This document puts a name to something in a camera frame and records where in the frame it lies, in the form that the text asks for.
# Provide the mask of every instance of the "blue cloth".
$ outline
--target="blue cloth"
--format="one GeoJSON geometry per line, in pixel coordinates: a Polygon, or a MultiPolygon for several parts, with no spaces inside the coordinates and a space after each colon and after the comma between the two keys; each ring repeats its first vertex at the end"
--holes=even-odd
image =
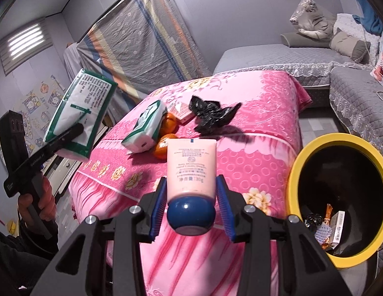
{"type": "Polygon", "coordinates": [[[357,0],[357,2],[359,2],[362,8],[364,18],[353,15],[356,23],[361,23],[368,33],[381,35],[383,31],[383,23],[370,3],[368,3],[367,0],[357,0]]]}

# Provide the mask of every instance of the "tube cap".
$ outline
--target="tube cap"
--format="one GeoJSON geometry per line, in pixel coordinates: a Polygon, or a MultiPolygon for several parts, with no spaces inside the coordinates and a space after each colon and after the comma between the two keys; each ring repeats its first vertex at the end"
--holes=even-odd
{"type": "Polygon", "coordinates": [[[208,232],[216,217],[212,200],[198,196],[179,197],[168,203],[167,221],[176,233],[198,236],[208,232]]]}

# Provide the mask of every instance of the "window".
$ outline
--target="window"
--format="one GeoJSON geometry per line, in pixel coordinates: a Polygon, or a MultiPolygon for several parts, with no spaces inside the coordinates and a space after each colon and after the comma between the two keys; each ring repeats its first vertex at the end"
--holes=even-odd
{"type": "Polygon", "coordinates": [[[28,23],[8,35],[0,41],[0,57],[5,75],[52,45],[45,19],[28,23]]]}

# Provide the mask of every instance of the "orange fruit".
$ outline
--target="orange fruit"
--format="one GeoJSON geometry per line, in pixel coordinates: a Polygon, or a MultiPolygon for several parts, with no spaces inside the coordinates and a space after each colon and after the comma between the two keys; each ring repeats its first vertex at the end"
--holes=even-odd
{"type": "Polygon", "coordinates": [[[153,155],[158,159],[166,160],[168,139],[177,139],[177,138],[178,137],[174,133],[166,134],[163,137],[161,137],[156,147],[154,148],[153,155]]]}
{"type": "Polygon", "coordinates": [[[176,117],[172,113],[167,112],[161,123],[159,136],[163,137],[166,134],[173,133],[177,125],[178,125],[178,121],[176,120],[176,117]]]}

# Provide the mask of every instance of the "pink tablecloth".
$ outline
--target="pink tablecloth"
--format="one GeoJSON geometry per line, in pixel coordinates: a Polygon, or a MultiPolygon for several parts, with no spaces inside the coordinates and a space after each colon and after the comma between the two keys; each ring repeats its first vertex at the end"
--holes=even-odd
{"type": "MultiPolygon", "coordinates": [[[[298,114],[311,99],[299,83],[281,71],[248,71],[181,82],[150,94],[97,145],[90,161],[80,166],[69,190],[76,216],[114,217],[156,189],[166,176],[167,164],[149,152],[128,155],[121,141],[146,107],[157,99],[188,103],[192,94],[217,100],[223,106],[242,102],[229,126],[218,135],[217,174],[230,189],[267,215],[284,217],[285,188],[290,168],[301,149],[298,114]]],[[[181,126],[177,135],[196,138],[195,121],[181,126]]],[[[214,228],[205,235],[176,234],[164,216],[160,235],[141,244],[148,296],[235,295],[240,277],[243,245],[224,235],[218,207],[214,228]]],[[[272,242],[271,294],[277,294],[278,265],[272,242]]],[[[108,247],[112,263],[113,245],[108,247]]]]}

